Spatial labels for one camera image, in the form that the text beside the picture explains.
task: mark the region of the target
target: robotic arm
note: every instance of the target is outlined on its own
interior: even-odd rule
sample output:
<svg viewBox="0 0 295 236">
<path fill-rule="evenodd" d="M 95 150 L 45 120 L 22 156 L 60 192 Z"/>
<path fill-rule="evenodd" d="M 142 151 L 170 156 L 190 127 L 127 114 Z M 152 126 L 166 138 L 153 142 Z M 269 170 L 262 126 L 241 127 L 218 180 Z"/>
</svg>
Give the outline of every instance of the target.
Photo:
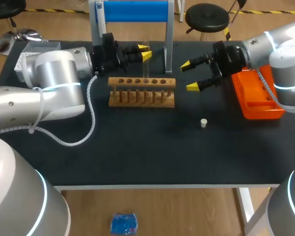
<svg viewBox="0 0 295 236">
<path fill-rule="evenodd" d="M 103 44 L 91 55 L 82 49 L 50 51 L 22 58 L 22 74 L 29 88 L 0 87 L 0 132 L 81 114 L 85 104 L 79 79 L 91 79 L 94 73 L 101 75 L 118 68 L 126 71 L 128 63 L 142 63 L 152 55 L 148 46 L 119 45 L 111 33 L 103 35 Z M 89 90 L 94 80 L 90 80 L 87 90 L 92 127 L 95 117 Z"/>
<path fill-rule="evenodd" d="M 84 109 L 84 100 L 71 53 L 51 51 L 35 62 L 41 90 L 0 87 L 0 129 L 74 117 Z"/>
<path fill-rule="evenodd" d="M 258 70 L 270 64 L 278 102 L 285 110 L 295 111 L 295 22 L 242 41 L 238 46 L 216 42 L 213 54 L 190 59 L 181 70 L 204 62 L 210 65 L 213 77 L 199 81 L 200 90 L 219 85 L 221 79 L 241 72 L 243 67 Z"/>
</svg>

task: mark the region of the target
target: wooden test tube rack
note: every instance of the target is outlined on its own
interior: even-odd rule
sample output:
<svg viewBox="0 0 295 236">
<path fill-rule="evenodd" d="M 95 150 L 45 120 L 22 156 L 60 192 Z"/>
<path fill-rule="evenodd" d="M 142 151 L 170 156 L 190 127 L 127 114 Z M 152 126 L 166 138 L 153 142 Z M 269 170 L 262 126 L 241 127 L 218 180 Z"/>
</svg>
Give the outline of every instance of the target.
<svg viewBox="0 0 295 236">
<path fill-rule="evenodd" d="M 176 81 L 173 78 L 110 77 L 108 85 L 113 87 L 110 107 L 175 107 Z M 147 91 L 147 88 L 161 91 Z"/>
</svg>

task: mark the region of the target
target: orange plastic tray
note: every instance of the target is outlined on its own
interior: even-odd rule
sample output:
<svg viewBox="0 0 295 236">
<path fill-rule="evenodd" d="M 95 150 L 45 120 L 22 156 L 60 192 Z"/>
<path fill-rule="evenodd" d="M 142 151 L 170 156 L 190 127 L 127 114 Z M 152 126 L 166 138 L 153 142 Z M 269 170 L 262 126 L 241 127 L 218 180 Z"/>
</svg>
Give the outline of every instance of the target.
<svg viewBox="0 0 295 236">
<path fill-rule="evenodd" d="M 271 67 L 263 66 L 260 72 L 276 96 Z M 247 119 L 279 119 L 284 114 L 285 111 L 276 105 L 264 88 L 256 71 L 245 68 L 232 75 L 232 80 L 242 113 Z"/>
</svg>

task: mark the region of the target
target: white table leg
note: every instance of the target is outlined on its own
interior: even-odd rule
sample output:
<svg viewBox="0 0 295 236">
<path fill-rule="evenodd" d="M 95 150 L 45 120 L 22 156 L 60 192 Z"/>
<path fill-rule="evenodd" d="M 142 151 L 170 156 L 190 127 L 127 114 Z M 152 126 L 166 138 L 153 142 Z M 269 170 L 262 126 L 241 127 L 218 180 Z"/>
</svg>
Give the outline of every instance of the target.
<svg viewBox="0 0 295 236">
<path fill-rule="evenodd" d="M 273 191 L 274 189 L 269 192 L 256 212 L 254 212 L 249 189 L 237 189 L 245 236 L 257 236 L 266 227 L 266 206 Z"/>
<path fill-rule="evenodd" d="M 181 0 L 177 0 L 179 14 L 181 13 L 181 2 L 180 1 Z"/>
<path fill-rule="evenodd" d="M 184 12 L 185 11 L 185 0 L 181 0 L 181 7 L 179 8 L 179 16 L 180 16 L 180 22 L 183 22 Z"/>
</svg>

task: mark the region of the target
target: blue object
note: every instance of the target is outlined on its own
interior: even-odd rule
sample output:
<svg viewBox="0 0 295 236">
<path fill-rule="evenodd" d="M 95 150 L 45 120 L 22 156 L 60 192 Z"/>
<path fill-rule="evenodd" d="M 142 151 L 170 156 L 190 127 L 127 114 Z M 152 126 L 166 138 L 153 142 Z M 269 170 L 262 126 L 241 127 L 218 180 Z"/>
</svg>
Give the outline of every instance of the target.
<svg viewBox="0 0 295 236">
<path fill-rule="evenodd" d="M 134 235 L 138 229 L 136 214 L 115 214 L 110 233 L 116 235 Z"/>
<path fill-rule="evenodd" d="M 168 2 L 104 1 L 104 13 L 106 22 L 167 22 Z"/>
</svg>

